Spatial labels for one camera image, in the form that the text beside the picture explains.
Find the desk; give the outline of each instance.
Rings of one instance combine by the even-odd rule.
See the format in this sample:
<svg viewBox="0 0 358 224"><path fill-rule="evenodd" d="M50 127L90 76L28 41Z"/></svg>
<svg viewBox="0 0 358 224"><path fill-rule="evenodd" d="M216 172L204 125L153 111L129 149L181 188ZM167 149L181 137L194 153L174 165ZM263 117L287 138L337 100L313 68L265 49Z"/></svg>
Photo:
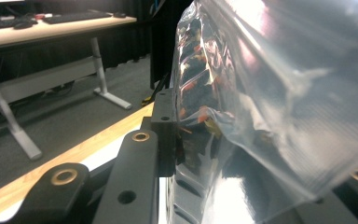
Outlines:
<svg viewBox="0 0 358 224"><path fill-rule="evenodd" d="M97 34L93 35L93 33L120 28L124 24L132 22L136 22L136 19L130 17L125 19L104 18L54 25L40 21L39 24L29 29L0 29L0 52L2 53L6 50L27 48L63 38L88 35L91 39L93 57L0 83L0 111L7 119L10 132L31 160L40 158L42 152L16 121L8 104L96 72L100 83L99 88L94 92L125 109L130 109L131 104L107 91L101 53L97 37L95 37Z"/></svg>
<svg viewBox="0 0 358 224"><path fill-rule="evenodd" d="M10 184L0 189L0 213L5 211L11 205L21 201L29 189L39 178L51 167L65 162L82 162L85 159L92 160L91 155L97 155L105 147L120 139L126 133L138 129L144 116L150 117L153 111L153 105L148 105L137 112L129 115L118 123L108 127L107 129L95 134L86 141L62 153L55 159L46 162L37 167L30 173L21 176ZM98 161L102 162L102 157L98 157Z"/></svg>

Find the clear plastic bag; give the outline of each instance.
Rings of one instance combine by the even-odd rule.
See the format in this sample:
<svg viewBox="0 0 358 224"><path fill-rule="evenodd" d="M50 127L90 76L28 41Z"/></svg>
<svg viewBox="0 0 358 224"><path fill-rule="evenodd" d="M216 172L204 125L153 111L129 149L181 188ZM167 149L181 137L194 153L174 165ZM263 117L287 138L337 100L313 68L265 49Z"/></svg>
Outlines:
<svg viewBox="0 0 358 224"><path fill-rule="evenodd" d="M358 1L196 0L176 38L180 125L204 123L245 150L288 204L358 166ZM255 144L260 132L273 147Z"/></svg>

